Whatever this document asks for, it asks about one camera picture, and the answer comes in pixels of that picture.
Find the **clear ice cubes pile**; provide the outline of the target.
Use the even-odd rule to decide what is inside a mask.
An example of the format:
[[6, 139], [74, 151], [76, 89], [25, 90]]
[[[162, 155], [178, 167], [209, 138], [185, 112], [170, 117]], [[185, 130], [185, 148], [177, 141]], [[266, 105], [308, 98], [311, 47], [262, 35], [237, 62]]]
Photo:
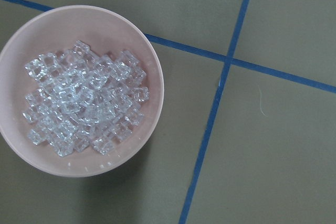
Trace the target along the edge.
[[149, 99], [146, 72], [130, 51], [98, 56], [82, 41], [63, 52], [39, 55], [25, 65], [37, 89], [25, 96], [27, 138], [49, 144], [61, 157], [92, 147], [100, 154], [132, 135]]

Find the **pink bowl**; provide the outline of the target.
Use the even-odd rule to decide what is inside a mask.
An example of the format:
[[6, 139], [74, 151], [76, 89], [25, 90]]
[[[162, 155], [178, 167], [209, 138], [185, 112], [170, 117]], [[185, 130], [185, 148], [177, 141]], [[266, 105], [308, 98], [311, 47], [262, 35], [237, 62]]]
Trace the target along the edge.
[[1, 134], [53, 175], [89, 177], [128, 161], [153, 133], [163, 99], [148, 39], [103, 8], [47, 11], [1, 52]]

